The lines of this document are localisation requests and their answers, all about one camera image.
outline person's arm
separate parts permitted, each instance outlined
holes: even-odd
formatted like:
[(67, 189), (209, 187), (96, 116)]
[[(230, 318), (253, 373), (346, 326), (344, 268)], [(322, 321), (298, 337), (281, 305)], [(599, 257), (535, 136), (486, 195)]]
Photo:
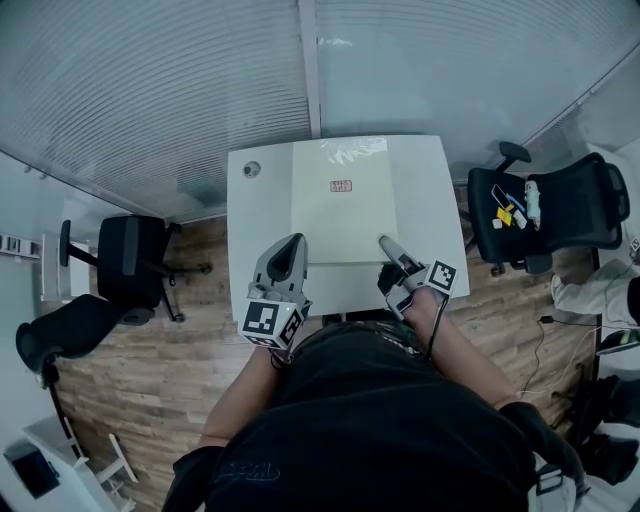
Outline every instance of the person's arm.
[[(404, 312), (424, 352), (437, 310), (433, 292), (420, 288), (413, 294), (413, 304)], [(458, 331), (446, 314), (440, 320), (431, 357), (445, 377), (473, 390), (496, 409), (518, 401), (516, 389), (507, 376)]]
[(240, 374), (213, 407), (198, 448), (226, 446), (251, 420), (265, 410), (278, 382), (268, 349), (256, 347)]

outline white paper sheet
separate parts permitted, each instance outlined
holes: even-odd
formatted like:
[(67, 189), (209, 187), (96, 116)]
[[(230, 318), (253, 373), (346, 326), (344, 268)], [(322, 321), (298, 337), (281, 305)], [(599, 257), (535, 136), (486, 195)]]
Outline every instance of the white paper sheet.
[(297, 142), (291, 225), (303, 233), (309, 263), (387, 261), (378, 239), (398, 239), (384, 137)]

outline red stamp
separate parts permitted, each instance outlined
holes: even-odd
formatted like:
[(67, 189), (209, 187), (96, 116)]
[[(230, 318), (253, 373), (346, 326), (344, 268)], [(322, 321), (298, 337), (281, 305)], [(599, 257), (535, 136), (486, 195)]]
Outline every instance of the red stamp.
[(351, 192), (351, 180), (338, 180), (330, 183), (331, 192)]

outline window blind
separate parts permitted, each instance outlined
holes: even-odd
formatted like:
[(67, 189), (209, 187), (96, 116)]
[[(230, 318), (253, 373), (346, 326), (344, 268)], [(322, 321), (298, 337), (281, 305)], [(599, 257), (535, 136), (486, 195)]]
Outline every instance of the window blind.
[(199, 217), (228, 151), (309, 130), (294, 0), (0, 3), (0, 149), (62, 179)]

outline white table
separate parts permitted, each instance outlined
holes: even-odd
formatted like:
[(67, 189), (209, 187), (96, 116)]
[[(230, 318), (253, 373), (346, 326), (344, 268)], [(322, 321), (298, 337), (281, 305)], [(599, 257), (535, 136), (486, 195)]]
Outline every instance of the white table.
[[(439, 259), (458, 269), (454, 297), (469, 295), (464, 241), (449, 167), (440, 137), (388, 136), (397, 242), (425, 263)], [(227, 223), (233, 319), (244, 318), (247, 288), (258, 257), (291, 234), (293, 146), (276, 144), (229, 153)], [(243, 168), (258, 162), (260, 174)], [(380, 264), (310, 265), (304, 284), (310, 315), (385, 307), (377, 287)]]

